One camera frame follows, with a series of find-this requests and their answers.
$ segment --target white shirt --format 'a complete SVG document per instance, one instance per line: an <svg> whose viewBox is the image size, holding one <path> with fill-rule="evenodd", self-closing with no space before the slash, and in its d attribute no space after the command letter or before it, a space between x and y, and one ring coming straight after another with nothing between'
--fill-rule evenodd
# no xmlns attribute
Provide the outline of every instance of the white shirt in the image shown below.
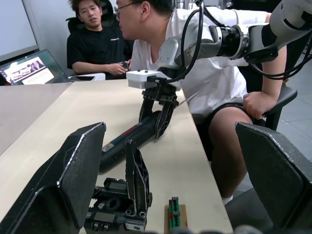
<svg viewBox="0 0 312 234"><path fill-rule="evenodd" d="M229 26L235 24L264 23L266 12L220 10L208 7L209 12L221 23ZM175 9L167 26L166 39L178 36L193 10ZM198 22L196 14L190 23ZM204 23L213 25L207 17ZM244 59L230 60L225 57L202 58L196 61L190 73L180 81L187 98L195 123L201 123L213 110L225 103L243 102L247 93L246 81L236 66L247 65ZM136 40L133 47L131 69L157 70L153 63L150 45Z"/></svg>

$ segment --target black shorts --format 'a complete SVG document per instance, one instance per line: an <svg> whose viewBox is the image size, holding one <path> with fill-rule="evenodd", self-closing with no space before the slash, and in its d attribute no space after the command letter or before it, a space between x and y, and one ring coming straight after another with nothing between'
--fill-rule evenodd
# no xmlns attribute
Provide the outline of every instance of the black shorts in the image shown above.
<svg viewBox="0 0 312 234"><path fill-rule="evenodd" d="M201 143L202 143L202 145L204 147L206 156L207 156L209 161L212 160L212 153L213 153L213 149L214 149L214 146L212 145L210 137L209 137L209 126L211 124L211 121L215 117L216 113L218 111L224 109L224 108L227 108L227 107L236 107L238 109L241 109L241 110L245 111L244 108L243 108L243 104L242 103L226 103L226 104L223 104L223 105L219 106L217 109L215 109L206 118L204 123L196 125L199 137L201 139Z"/></svg>

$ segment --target white sock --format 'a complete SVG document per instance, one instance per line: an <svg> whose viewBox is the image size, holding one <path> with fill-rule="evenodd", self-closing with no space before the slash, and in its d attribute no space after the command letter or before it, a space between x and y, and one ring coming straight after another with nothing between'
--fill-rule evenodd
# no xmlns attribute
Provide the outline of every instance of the white sock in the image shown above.
<svg viewBox="0 0 312 234"><path fill-rule="evenodd" d="M227 203L229 203L232 200L233 200L233 196L231 196L229 198L222 198L223 205L226 205Z"/></svg>

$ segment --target man in white shirt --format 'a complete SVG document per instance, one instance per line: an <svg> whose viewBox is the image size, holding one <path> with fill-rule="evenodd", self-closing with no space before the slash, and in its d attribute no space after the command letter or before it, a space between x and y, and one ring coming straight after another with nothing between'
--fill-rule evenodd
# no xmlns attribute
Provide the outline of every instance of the man in white shirt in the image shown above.
<svg viewBox="0 0 312 234"><path fill-rule="evenodd" d="M117 19L125 39L136 40L132 70L156 70L160 47L172 36L178 36L192 10L172 9L172 0L117 0ZM209 12L225 25L265 23L270 14L257 11L220 10ZM191 22L198 22L198 14ZM204 23L213 25L205 17ZM285 71L286 48L272 62L263 63L269 74ZM235 132L237 121L252 123L275 106L282 81L263 78L262 92L247 94L246 82L238 65L243 59L204 58L196 61L181 81L197 128L209 136L203 145L211 145L212 171L224 203L230 201L246 174L246 167Z"/></svg>

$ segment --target gray tile floor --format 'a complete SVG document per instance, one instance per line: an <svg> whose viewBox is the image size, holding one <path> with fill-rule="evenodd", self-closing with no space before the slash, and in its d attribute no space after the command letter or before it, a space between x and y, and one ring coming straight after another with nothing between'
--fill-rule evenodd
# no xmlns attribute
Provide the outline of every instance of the gray tile floor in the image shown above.
<svg viewBox="0 0 312 234"><path fill-rule="evenodd" d="M287 85L298 91L298 97L283 108L277 131L312 161L312 62L307 63L296 76L290 78ZM251 187L247 175L234 196Z"/></svg>

